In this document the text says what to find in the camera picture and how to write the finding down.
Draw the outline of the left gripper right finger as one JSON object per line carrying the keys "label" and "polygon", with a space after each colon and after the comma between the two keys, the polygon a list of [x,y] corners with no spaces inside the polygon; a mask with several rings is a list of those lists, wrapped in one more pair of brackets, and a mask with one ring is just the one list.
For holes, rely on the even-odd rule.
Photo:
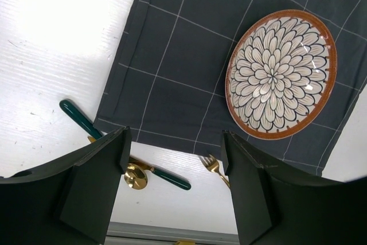
{"label": "left gripper right finger", "polygon": [[366,243],[366,178],[306,173],[230,131],[221,155],[241,244]]}

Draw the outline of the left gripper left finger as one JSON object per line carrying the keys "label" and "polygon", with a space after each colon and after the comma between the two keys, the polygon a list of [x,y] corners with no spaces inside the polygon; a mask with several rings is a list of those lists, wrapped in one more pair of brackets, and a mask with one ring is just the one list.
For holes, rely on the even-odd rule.
{"label": "left gripper left finger", "polygon": [[131,149],[128,127],[1,178],[2,244],[103,244]]}

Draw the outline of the gold spoon green handle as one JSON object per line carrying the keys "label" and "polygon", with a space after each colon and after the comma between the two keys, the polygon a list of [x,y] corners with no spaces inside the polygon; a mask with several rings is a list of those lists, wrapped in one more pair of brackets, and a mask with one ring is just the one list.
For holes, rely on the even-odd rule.
{"label": "gold spoon green handle", "polygon": [[[72,102],[64,99],[59,102],[59,106],[74,122],[89,134],[90,138],[88,139],[91,143],[103,136]],[[128,164],[124,174],[124,180],[130,188],[136,190],[144,189],[148,184],[148,177],[144,170],[139,165],[133,163]]]}

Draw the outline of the gold fork green handle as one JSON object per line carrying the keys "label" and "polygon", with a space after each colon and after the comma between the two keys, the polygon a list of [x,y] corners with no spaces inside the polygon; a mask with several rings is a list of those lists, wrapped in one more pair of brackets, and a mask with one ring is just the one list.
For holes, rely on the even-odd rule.
{"label": "gold fork green handle", "polygon": [[226,186],[230,188],[230,183],[220,172],[220,164],[214,156],[211,154],[208,157],[199,156],[199,159],[208,171],[218,174],[219,177],[225,182]]}

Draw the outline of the gold knife green handle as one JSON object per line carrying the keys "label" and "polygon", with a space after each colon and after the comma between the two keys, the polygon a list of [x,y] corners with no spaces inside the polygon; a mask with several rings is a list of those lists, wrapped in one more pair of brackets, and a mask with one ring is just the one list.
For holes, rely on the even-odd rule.
{"label": "gold knife green handle", "polygon": [[187,180],[170,172],[164,171],[161,168],[151,166],[150,164],[143,162],[142,160],[139,160],[133,156],[130,156],[126,172],[123,176],[126,184],[132,189],[144,189],[148,184],[148,176],[146,171],[150,171],[157,177],[183,190],[190,190],[192,187]]}

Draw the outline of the floral plate orange rim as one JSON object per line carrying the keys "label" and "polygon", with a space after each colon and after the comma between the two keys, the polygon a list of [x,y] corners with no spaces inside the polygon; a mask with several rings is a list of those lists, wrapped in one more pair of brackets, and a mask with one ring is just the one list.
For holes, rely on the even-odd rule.
{"label": "floral plate orange rim", "polygon": [[337,51],[326,25],[306,11],[276,11],[236,45],[225,77],[227,107],[250,136],[287,138],[319,115],[336,75]]}

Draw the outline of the dark grey checked cloth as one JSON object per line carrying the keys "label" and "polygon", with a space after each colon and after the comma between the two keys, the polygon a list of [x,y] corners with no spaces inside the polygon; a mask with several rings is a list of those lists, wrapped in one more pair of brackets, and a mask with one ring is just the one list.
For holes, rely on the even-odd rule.
{"label": "dark grey checked cloth", "polygon": [[[329,101],[303,130],[264,140],[244,132],[225,100],[230,57],[261,18],[297,9],[319,18],[337,49]],[[366,86],[366,0],[134,0],[94,126],[128,126],[135,142],[220,157],[221,133],[321,175]]]}

